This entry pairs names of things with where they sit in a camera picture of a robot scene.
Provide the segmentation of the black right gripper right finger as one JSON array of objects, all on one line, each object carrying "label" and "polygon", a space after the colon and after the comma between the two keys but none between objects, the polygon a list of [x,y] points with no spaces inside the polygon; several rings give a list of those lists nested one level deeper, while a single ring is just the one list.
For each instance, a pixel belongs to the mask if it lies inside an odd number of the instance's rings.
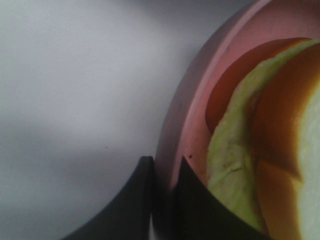
[{"label": "black right gripper right finger", "polygon": [[155,161],[152,223],[157,240],[267,240],[223,206],[185,158],[176,171]]}]

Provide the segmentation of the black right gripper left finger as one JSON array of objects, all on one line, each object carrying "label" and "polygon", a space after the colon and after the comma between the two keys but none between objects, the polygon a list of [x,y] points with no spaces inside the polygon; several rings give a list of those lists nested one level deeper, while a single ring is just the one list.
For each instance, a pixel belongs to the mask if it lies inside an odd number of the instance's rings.
[{"label": "black right gripper left finger", "polygon": [[154,160],[143,156],[114,199],[95,217],[65,240],[148,240]]}]

